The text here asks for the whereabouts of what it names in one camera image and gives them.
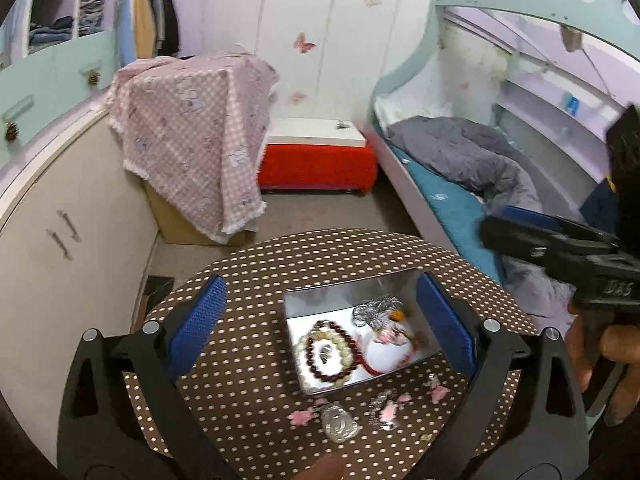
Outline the person's right hand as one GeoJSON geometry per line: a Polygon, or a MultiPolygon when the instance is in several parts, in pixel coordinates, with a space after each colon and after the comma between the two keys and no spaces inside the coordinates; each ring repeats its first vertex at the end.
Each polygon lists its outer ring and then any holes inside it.
{"type": "Polygon", "coordinates": [[[565,343],[580,390],[585,391],[588,388],[593,367],[600,356],[627,367],[604,413],[606,426],[618,426],[630,417],[639,403],[639,326],[608,326],[600,336],[597,350],[594,350],[594,344],[588,344],[585,341],[585,315],[582,310],[572,304],[567,307],[567,310],[574,316],[574,320],[566,333],[565,343]]]}

